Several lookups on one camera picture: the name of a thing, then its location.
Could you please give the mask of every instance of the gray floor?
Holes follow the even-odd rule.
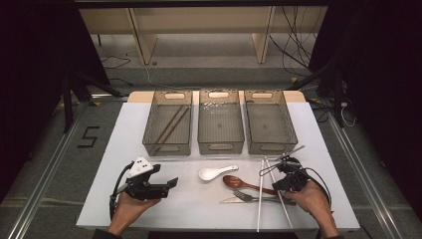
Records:
[[[313,37],[310,36],[307,40],[307,48],[310,51],[313,46]],[[274,39],[284,45],[287,37],[275,35]],[[201,87],[236,87],[240,90],[284,89],[292,84],[292,77],[296,77],[282,69],[283,56],[274,44],[270,44],[266,63],[258,64],[250,35],[160,36],[151,64],[146,68],[139,63],[131,37],[102,36],[102,40],[103,46],[99,47],[97,37],[93,36],[93,41],[97,44],[99,54],[103,59],[108,56],[130,59],[130,62],[124,66],[106,70],[111,79],[120,79],[112,80],[111,85],[124,93],[157,90],[162,89],[161,86],[192,90]],[[288,49],[292,54],[296,50],[294,46],[289,46]],[[104,65],[112,68],[124,62],[125,60],[109,59],[104,62]],[[298,64],[290,62],[287,57],[284,64],[285,67],[292,67],[293,69],[290,70],[295,70],[297,73],[304,75],[309,73],[306,69],[299,68]],[[316,86],[317,82],[303,89],[307,98],[316,97]],[[91,88],[91,91],[93,94],[102,93],[96,88]],[[94,102],[97,104],[90,104],[83,111],[75,133],[70,138],[69,147],[64,152],[62,161],[48,185],[48,190],[34,218],[29,223],[24,238],[92,237],[92,231],[78,228],[75,224],[123,104],[123,101],[105,99],[95,99]],[[81,111],[81,106],[75,106],[75,110]],[[324,120],[327,116],[327,114],[324,115],[323,110],[315,110],[315,115],[319,120]],[[346,112],[346,117],[352,119],[353,115]],[[377,210],[368,200],[343,150],[343,145],[338,140],[333,122],[328,119],[318,125],[356,217],[372,238],[388,238],[386,236],[388,233],[384,232],[382,223],[377,218]],[[79,145],[91,143],[82,138],[88,126],[98,127],[90,130],[90,133],[98,139],[94,147],[80,148]],[[63,128],[64,109],[58,105],[34,148],[32,160],[25,164],[0,206],[0,238],[7,238],[27,199],[37,187],[52,155],[56,152],[56,147],[64,136]],[[388,170],[380,166],[379,157],[371,142],[368,141],[365,131],[359,123],[353,127],[346,126],[344,131],[350,138],[365,169],[370,172],[370,180],[392,214],[393,221],[403,238],[420,238],[421,222],[400,193]],[[112,190],[112,185],[105,186]],[[314,232],[298,234],[300,238],[315,238]],[[125,232],[124,238],[146,238],[146,235],[145,231],[129,230]],[[370,237],[363,229],[360,229],[346,233],[346,238]]]

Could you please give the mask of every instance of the white table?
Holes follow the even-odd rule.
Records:
[[[231,174],[244,181],[259,185],[259,170],[262,156],[249,155],[245,142],[240,155],[200,155],[197,144],[198,105],[194,94],[194,117],[192,121],[192,143],[190,156],[150,157],[142,145],[150,103],[125,103],[121,108],[114,130],[105,150],[86,203],[77,225],[85,228],[106,228],[109,225],[108,198],[118,175],[123,168],[139,155],[152,164],[160,163],[161,170],[152,174],[150,183],[165,183],[178,177],[176,187],[170,189],[168,197],[148,209],[131,226],[145,230],[172,231],[256,231],[258,203],[220,204],[223,199],[233,197],[232,189],[225,186],[222,175],[212,181],[202,181],[198,171],[203,167],[239,166]],[[342,188],[325,143],[308,103],[288,103],[292,122],[298,137],[299,150],[293,156],[303,167],[316,170],[324,179],[332,197],[333,216],[341,231],[359,228],[356,217]],[[283,174],[274,170],[276,179]],[[272,188],[270,175],[264,177],[264,186]],[[258,195],[257,191],[243,189]],[[263,202],[260,231],[300,231],[317,229],[314,219],[299,206],[283,206]]]

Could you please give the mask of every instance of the gray storage bin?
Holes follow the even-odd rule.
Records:
[[[279,155],[292,151],[298,139],[283,91],[245,91],[249,154]]]
[[[198,122],[200,153],[240,154],[244,141],[238,91],[200,91]]]
[[[150,156],[190,155],[192,92],[155,92],[143,145]]]

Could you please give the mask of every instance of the black curtain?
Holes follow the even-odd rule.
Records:
[[[35,2],[0,3],[0,200],[60,101],[68,71],[109,84],[78,9]]]
[[[416,214],[422,219],[422,44],[417,1],[369,0],[353,32],[341,72],[346,96]],[[311,66],[333,54],[353,11],[330,8],[318,34]]]

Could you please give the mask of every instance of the chopsticks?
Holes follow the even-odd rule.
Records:
[[[180,121],[183,119],[184,115],[188,112],[189,107],[182,105],[177,110],[177,112],[174,114],[173,118],[171,118],[170,122],[165,126],[164,130],[159,135],[158,139],[155,141],[155,143],[165,143],[165,141],[168,139],[168,137],[171,135],[171,133],[174,131],[174,129],[177,127],[177,125],[180,123]],[[159,151],[160,147],[157,146],[154,148],[155,151]]]
[[[271,167],[271,166],[270,166],[270,163],[269,163],[269,162],[268,162],[268,160],[267,160],[267,157],[265,157],[265,162],[267,163],[267,167]],[[270,175],[271,175],[271,179],[273,180],[273,183],[275,183],[275,182],[276,182],[276,178],[274,177],[274,174],[273,174],[273,171],[272,171],[272,170],[270,170]],[[281,193],[279,190],[277,191],[277,193],[279,194],[280,200],[282,201],[283,209],[285,210],[286,217],[288,218],[288,221],[289,221],[289,225],[290,225],[290,226],[291,226],[291,228],[293,229],[292,222],[291,222],[291,220],[290,220],[290,217],[289,217],[288,211],[286,210],[286,205],[285,205],[285,203],[284,203],[284,201],[283,201],[283,195],[282,195],[282,193]]]
[[[261,171],[264,170],[264,162],[267,164],[267,167],[270,168],[270,162],[268,161],[267,157],[265,156],[265,159],[261,160]],[[273,180],[273,183],[276,182],[276,178],[274,177],[273,171],[270,170],[271,179]],[[264,175],[260,175],[260,199],[258,201],[258,225],[257,225],[257,232],[260,232],[260,222],[261,222],[261,202],[262,202],[262,196],[263,196],[263,180]],[[283,209],[285,210],[286,217],[288,218],[289,225],[293,229],[292,221],[289,217],[288,211],[286,210],[286,205],[283,201],[283,195],[280,191],[277,191],[279,194],[280,200],[282,201]]]
[[[264,160],[261,160],[261,171],[264,170]],[[261,222],[261,203],[263,198],[263,179],[264,175],[260,175],[260,199],[258,201],[258,225],[257,232],[260,232],[260,222]]]

